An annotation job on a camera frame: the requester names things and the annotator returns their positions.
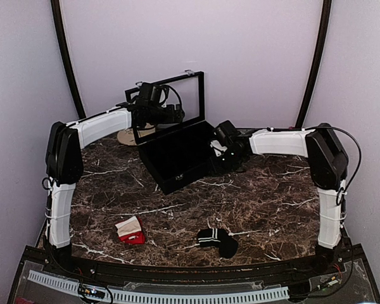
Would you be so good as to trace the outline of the floral ceramic plate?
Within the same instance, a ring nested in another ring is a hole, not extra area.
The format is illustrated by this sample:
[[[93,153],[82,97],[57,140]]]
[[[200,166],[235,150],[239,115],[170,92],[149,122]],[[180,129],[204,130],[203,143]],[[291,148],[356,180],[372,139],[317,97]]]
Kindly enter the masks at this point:
[[[147,123],[144,129],[137,130],[138,138],[145,137],[145,136],[155,133],[155,129],[156,127],[154,125]],[[123,144],[125,146],[137,146],[137,142],[134,137],[133,128],[119,131],[117,133],[117,140],[120,144]]]

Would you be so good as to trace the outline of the black frame post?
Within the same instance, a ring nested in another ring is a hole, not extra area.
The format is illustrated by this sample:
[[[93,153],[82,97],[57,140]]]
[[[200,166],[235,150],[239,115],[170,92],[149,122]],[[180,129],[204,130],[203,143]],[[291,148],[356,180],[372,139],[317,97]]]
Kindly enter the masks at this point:
[[[319,30],[317,34],[317,40],[315,43],[315,49],[313,53],[312,64],[310,67],[310,73],[308,75],[307,85],[301,101],[300,110],[294,125],[295,128],[303,127],[305,119],[307,117],[308,109],[314,93],[317,76],[320,70],[320,64],[322,61],[322,55],[324,52],[324,46],[326,43],[327,30],[329,26],[329,20],[331,16],[332,0],[323,0],[322,11],[320,15]]]
[[[75,107],[75,111],[77,112],[77,116],[78,118],[82,119],[86,117],[86,112],[80,97],[79,88],[75,78],[70,53],[68,50],[67,37],[61,12],[61,2],[59,0],[50,0],[50,4],[56,37],[58,40],[58,47],[60,50],[61,60],[66,75],[66,80],[68,82],[70,94],[72,96],[72,101]]]

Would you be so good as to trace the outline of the black compartment display box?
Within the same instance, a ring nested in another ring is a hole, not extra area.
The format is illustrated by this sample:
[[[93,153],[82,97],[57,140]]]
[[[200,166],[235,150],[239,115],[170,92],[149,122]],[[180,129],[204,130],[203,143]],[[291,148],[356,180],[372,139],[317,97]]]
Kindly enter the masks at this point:
[[[142,83],[126,90],[126,100],[138,94]],[[170,194],[209,174],[213,126],[205,120],[205,74],[190,71],[148,83],[172,86],[185,112],[183,122],[157,125],[148,136],[138,138],[134,130],[140,159],[162,192]],[[173,92],[167,102],[178,103]]]

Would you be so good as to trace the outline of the black white-striped sock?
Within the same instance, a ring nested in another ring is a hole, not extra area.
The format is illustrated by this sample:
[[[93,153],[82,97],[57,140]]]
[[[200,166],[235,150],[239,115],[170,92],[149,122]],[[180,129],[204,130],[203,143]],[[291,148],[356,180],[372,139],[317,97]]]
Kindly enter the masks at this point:
[[[238,251],[238,242],[225,229],[202,229],[197,233],[197,242],[202,248],[217,248],[220,257],[226,259],[232,258]]]

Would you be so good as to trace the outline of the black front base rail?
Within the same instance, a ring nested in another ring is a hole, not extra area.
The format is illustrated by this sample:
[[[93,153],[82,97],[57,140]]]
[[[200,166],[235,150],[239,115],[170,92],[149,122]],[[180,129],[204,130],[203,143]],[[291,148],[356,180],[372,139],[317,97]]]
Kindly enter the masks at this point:
[[[41,252],[43,269],[55,274],[83,278],[84,282],[121,285],[125,281],[177,284],[218,284],[243,281],[266,283],[305,282],[315,276],[339,274],[346,270],[340,261],[325,264],[314,256],[283,262],[258,263],[228,267],[151,267],[127,265],[72,257],[75,271],[62,270],[48,254]]]

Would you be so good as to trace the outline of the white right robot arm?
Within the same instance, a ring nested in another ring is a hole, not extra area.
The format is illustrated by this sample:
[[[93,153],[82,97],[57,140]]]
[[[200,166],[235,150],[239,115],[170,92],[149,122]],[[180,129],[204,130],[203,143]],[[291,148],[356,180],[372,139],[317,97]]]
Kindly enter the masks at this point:
[[[328,123],[302,129],[266,128],[241,133],[230,121],[213,131],[209,159],[212,174],[241,168],[250,155],[292,155],[304,157],[317,187],[320,203],[319,246],[333,249],[341,239],[346,214],[344,192],[348,155],[337,137],[338,130]]]

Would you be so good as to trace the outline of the red and white sock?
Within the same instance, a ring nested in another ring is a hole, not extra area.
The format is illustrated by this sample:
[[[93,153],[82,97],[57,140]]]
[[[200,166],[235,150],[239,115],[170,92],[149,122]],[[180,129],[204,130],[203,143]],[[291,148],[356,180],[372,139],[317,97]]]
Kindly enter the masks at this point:
[[[141,220],[133,216],[128,220],[115,224],[118,238],[125,244],[144,244],[146,237]]]

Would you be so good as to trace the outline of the black left frame post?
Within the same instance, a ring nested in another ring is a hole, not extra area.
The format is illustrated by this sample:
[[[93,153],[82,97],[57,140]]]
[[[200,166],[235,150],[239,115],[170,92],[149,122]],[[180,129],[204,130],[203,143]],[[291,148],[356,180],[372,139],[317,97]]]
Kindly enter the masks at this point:
[[[79,88],[75,78],[70,53],[68,50],[67,37],[61,12],[61,2],[59,0],[50,0],[50,4],[56,37],[58,40],[58,47],[60,50],[61,60],[66,75],[66,80],[68,82],[70,94],[72,96],[72,101],[75,107],[75,111],[77,112],[77,116],[78,118],[82,119],[86,117],[86,112],[80,97]]]

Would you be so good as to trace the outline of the black right frame post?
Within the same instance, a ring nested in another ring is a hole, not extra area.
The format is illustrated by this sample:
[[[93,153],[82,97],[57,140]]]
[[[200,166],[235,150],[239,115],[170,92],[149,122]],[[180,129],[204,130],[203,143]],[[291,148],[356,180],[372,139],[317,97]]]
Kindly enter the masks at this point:
[[[305,119],[307,117],[308,109],[314,93],[317,76],[320,70],[320,64],[322,61],[322,55],[324,52],[324,46],[326,43],[327,30],[329,26],[329,20],[331,16],[332,0],[323,0],[322,11],[320,15],[319,30],[317,34],[317,40],[315,43],[315,49],[313,53],[312,64],[310,67],[310,73],[308,75],[307,85],[301,101],[300,110],[294,125],[295,128],[303,127]]]

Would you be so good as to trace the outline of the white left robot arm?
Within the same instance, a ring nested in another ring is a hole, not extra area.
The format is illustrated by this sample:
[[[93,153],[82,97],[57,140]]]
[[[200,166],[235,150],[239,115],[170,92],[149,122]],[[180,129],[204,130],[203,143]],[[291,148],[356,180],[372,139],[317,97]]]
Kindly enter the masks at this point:
[[[48,191],[46,240],[54,249],[70,245],[70,214],[73,192],[82,177],[82,150],[91,143],[117,131],[143,130],[148,125],[178,124],[185,112],[182,101],[167,102],[168,84],[142,83],[139,92],[111,109],[70,123],[52,125],[46,151],[46,177],[42,186]]]

